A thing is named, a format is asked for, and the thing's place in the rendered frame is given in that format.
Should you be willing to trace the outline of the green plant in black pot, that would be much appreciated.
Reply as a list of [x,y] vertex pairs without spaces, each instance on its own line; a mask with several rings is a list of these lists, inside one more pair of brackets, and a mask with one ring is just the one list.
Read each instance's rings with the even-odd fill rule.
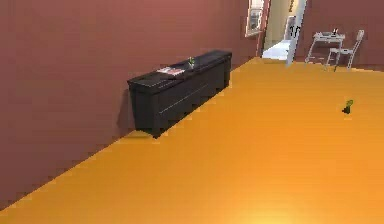
[[354,103],[354,100],[348,100],[347,102],[346,102],[346,106],[345,106],[345,108],[342,110],[342,112],[343,113],[345,113],[345,114],[350,114],[350,112],[351,112],[351,106],[353,105],[353,103]]

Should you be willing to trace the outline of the white table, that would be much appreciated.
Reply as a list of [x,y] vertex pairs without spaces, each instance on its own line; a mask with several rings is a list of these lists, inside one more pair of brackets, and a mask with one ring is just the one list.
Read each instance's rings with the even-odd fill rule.
[[333,34],[333,33],[330,33],[328,35],[325,35],[323,32],[316,32],[313,35],[313,41],[312,41],[312,44],[311,44],[311,46],[309,48],[308,54],[307,54],[304,62],[308,63],[311,59],[313,59],[312,52],[313,52],[313,48],[314,48],[316,43],[318,43],[318,42],[338,43],[339,47],[342,47],[344,39],[345,39],[345,35],[344,34],[338,34],[338,33]]

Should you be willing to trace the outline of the black chest of drawers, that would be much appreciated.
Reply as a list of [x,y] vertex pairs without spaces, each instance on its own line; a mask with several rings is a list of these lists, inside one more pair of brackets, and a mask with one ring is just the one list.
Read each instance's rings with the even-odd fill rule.
[[230,51],[213,50],[194,59],[193,69],[188,60],[167,66],[185,70],[177,76],[155,70],[127,81],[136,130],[158,138],[229,86]]

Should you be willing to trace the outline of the framed wall picture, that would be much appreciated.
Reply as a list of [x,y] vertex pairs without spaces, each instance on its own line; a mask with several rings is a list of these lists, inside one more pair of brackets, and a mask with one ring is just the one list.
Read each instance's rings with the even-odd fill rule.
[[262,18],[265,0],[249,0],[245,36],[251,37],[262,31]]

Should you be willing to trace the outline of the white room door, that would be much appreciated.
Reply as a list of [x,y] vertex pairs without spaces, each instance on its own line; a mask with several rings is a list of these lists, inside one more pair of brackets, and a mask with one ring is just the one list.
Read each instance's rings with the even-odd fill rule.
[[291,43],[289,45],[289,50],[288,50],[288,55],[287,55],[287,60],[286,60],[286,66],[290,66],[294,61],[295,51],[297,48],[297,43],[298,43],[298,39],[299,39],[299,35],[300,35],[300,29],[301,29],[302,21],[303,21],[303,17],[304,17],[306,2],[307,2],[307,0],[298,0],[298,3],[297,3],[293,38],[292,38]]

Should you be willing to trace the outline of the white chair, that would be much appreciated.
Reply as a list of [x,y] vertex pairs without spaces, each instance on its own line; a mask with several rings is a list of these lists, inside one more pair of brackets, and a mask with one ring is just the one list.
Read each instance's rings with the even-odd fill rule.
[[347,61],[347,66],[346,68],[347,69],[350,69],[352,67],[352,64],[353,64],[353,61],[354,61],[354,57],[355,57],[355,54],[363,40],[363,37],[365,35],[365,31],[364,30],[359,30],[357,32],[357,35],[356,35],[356,41],[353,45],[352,48],[342,48],[342,47],[338,47],[338,48],[330,48],[329,49],[329,54],[328,54],[328,57],[327,57],[327,60],[326,60],[326,64],[329,64],[330,60],[331,60],[331,56],[334,55],[335,56],[335,62],[334,62],[334,70],[337,70],[339,64],[340,64],[340,59],[342,56],[346,56],[348,58],[348,61]]

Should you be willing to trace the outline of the white and red book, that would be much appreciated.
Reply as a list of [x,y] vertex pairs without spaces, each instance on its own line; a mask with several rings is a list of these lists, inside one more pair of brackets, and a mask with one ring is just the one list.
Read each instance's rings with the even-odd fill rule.
[[174,67],[164,67],[164,68],[158,69],[158,72],[167,74],[167,75],[177,76],[184,73],[185,70],[180,68],[174,68]]

